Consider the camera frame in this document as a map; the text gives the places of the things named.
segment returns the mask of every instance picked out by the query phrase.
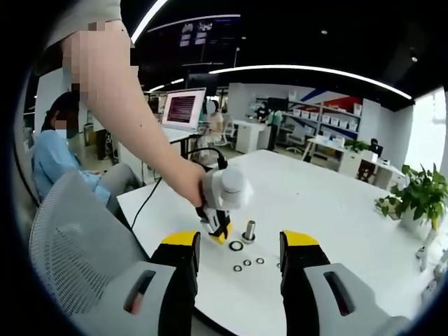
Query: black rubber o-ring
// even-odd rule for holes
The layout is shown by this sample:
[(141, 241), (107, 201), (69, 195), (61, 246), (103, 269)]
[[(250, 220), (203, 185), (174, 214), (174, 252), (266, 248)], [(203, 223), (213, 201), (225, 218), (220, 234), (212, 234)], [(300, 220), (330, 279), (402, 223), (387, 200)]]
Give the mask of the black rubber o-ring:
[(234, 240), (229, 244), (229, 249), (232, 251), (240, 251), (243, 249), (243, 243), (241, 243), (239, 240)]

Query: person's arm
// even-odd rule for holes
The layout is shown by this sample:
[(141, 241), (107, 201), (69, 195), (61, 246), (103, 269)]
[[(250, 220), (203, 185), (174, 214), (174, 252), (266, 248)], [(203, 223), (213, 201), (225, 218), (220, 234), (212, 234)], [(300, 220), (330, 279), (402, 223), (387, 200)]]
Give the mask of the person's arm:
[(130, 66), (131, 41), (121, 21), (100, 31), (79, 31), (62, 43), (72, 83), (98, 121), (133, 154), (160, 172), (196, 207), (202, 204), (203, 168), (184, 160), (168, 142), (146, 103), (137, 67)]
[(57, 134), (46, 134), (45, 145), (41, 149), (41, 165), (45, 175), (56, 183), (65, 173), (71, 170), (79, 172), (83, 180), (93, 191), (97, 187), (97, 179), (90, 178), (88, 171), (79, 171), (64, 140)]

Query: monitor screen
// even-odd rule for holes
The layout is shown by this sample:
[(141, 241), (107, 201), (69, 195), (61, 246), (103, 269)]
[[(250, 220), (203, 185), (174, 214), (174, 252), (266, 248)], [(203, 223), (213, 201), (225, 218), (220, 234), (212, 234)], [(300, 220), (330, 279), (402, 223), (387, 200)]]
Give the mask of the monitor screen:
[(273, 111), (287, 111), (288, 110), (288, 100), (282, 98), (268, 98), (267, 107)]
[(168, 92), (162, 126), (195, 132), (199, 124), (205, 88)]

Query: curved led light strip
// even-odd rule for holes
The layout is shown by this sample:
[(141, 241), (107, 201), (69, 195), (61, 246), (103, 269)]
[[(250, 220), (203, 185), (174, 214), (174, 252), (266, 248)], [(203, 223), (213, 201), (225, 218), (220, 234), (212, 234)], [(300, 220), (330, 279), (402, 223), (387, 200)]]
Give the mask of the curved led light strip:
[(158, 11), (168, 2), (168, 0), (157, 0), (156, 3), (153, 4), (151, 8), (149, 8), (147, 14), (141, 19), (139, 25), (135, 29), (131, 41), (135, 43), (137, 39), (140, 37), (143, 30), (146, 28), (148, 23), (154, 18), (154, 15), (157, 14)]
[(335, 75), (341, 75), (346, 77), (351, 77), (355, 79), (359, 79), (360, 81), (365, 81), (368, 83), (371, 83), (373, 85), (377, 85), (381, 88), (387, 89), (389, 91), (392, 91), (406, 99), (412, 99), (411, 96), (404, 93), (403, 91), (399, 91), (395, 89), (394, 87), (391, 87), (387, 84), (381, 83), (377, 80), (373, 80), (367, 77), (362, 77), (359, 75), (355, 75), (354, 73), (349, 73), (345, 71), (340, 70), (334, 70), (334, 69), (327, 69), (327, 68), (321, 68), (319, 66), (306, 66), (306, 65), (285, 65), (285, 64), (270, 64), (270, 65), (251, 65), (251, 66), (237, 66), (236, 68), (228, 68), (228, 69), (221, 69), (221, 70), (213, 70), (210, 71), (209, 74), (222, 74), (225, 72), (232, 72), (232, 71), (243, 71), (243, 70), (257, 70), (257, 69), (294, 69), (294, 70), (312, 70), (312, 71), (320, 71), (320, 72), (327, 72), (329, 74), (335, 74)]

